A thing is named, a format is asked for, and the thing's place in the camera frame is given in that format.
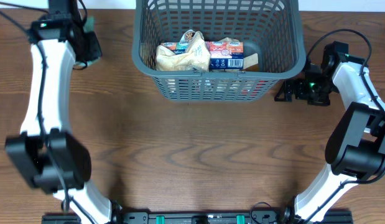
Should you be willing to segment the cream white snack packet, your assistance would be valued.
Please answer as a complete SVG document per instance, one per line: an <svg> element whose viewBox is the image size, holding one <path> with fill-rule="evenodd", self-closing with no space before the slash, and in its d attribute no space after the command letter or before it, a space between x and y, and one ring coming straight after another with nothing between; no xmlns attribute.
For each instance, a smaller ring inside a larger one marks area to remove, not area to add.
<svg viewBox="0 0 385 224"><path fill-rule="evenodd" d="M156 70L158 71L188 71L193 70L189 54L175 54L173 51L160 45L156 50Z"/></svg>

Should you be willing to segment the light blue snack packet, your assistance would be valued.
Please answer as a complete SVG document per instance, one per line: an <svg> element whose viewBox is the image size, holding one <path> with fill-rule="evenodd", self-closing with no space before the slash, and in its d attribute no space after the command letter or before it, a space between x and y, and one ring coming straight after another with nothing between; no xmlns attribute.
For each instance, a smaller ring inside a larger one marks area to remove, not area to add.
<svg viewBox="0 0 385 224"><path fill-rule="evenodd" d="M100 43L95 33L94 17L89 17L86 20L86 23L83 26L83 30L85 31L86 40L85 61L89 67L96 63L103 56Z"/></svg>

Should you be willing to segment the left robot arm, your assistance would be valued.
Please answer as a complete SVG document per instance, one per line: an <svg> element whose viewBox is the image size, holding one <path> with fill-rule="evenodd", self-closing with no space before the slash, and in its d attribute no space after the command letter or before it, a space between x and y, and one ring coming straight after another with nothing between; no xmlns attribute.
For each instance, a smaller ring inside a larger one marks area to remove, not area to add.
<svg viewBox="0 0 385 224"><path fill-rule="evenodd" d="M26 30L33 59L29 104L5 150L29 187L59 199L63 212L74 211L80 223L119 223L116 207L91 179L90 154L69 122L72 71L102 55L87 22L82 1L49 1L48 12Z"/></svg>

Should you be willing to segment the orange spaghetti packet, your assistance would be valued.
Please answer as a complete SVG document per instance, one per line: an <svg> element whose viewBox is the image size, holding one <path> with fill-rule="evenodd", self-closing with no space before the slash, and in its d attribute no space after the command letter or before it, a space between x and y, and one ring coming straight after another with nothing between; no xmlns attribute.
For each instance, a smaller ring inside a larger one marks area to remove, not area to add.
<svg viewBox="0 0 385 224"><path fill-rule="evenodd" d="M269 82L267 80L246 80L241 84L241 95L253 95L256 96L261 91L267 88Z"/></svg>

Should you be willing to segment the large cookie bag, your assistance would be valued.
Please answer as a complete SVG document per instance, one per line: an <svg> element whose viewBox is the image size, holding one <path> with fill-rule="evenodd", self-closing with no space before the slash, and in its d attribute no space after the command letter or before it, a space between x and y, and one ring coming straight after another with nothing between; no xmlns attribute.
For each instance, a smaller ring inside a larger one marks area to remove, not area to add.
<svg viewBox="0 0 385 224"><path fill-rule="evenodd" d="M195 35L195 31L190 29L190 30L186 31L182 35L182 37L179 40L179 42L190 42L193 39L194 35ZM221 39L220 41L224 41L224 42L239 42L239 40L232 39L231 37L226 37L224 39Z"/></svg>

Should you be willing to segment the Kleenex tissue multipack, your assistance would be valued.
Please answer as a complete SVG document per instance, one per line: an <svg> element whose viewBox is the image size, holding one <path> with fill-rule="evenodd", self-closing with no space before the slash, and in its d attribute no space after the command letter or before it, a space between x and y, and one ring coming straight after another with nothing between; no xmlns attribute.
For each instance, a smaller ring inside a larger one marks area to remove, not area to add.
<svg viewBox="0 0 385 224"><path fill-rule="evenodd" d="M189 47L188 42L164 42L161 46L169 49L175 55L185 54ZM243 68L243 43L242 42L205 42L210 53L208 61L209 70L241 70Z"/></svg>

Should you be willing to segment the beige snack packet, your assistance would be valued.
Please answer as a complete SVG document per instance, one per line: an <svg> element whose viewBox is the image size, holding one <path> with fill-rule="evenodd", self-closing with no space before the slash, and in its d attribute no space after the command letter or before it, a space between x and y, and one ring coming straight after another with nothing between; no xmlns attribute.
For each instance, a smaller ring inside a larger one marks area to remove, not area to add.
<svg viewBox="0 0 385 224"><path fill-rule="evenodd" d="M184 53L189 54L189 59L193 70L201 72L209 71L210 52L206 46L203 34L200 31L195 31L193 39L188 43L188 47Z"/></svg>

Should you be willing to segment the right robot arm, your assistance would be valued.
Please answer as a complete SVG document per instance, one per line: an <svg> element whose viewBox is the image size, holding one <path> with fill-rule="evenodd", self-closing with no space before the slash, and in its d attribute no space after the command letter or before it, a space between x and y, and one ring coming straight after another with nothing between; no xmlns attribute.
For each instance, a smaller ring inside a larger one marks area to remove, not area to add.
<svg viewBox="0 0 385 224"><path fill-rule="evenodd" d="M349 189L385 175L385 103L371 83L367 61L334 41L325 46L321 65L307 62L303 71L304 78L283 83L275 101L296 98L328 106L330 93L336 92L346 111L327 141L323 169L290 201L279 223L322 222Z"/></svg>

